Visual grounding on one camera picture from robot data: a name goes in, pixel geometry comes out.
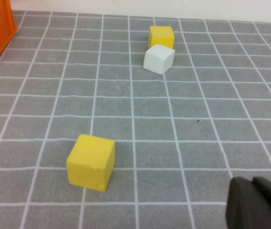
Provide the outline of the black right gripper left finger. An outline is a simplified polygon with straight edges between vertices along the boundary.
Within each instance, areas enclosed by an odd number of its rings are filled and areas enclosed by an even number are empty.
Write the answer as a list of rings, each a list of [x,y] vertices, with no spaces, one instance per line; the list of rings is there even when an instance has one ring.
[[[252,180],[243,177],[230,181],[225,216],[229,229],[271,229],[271,206]]]

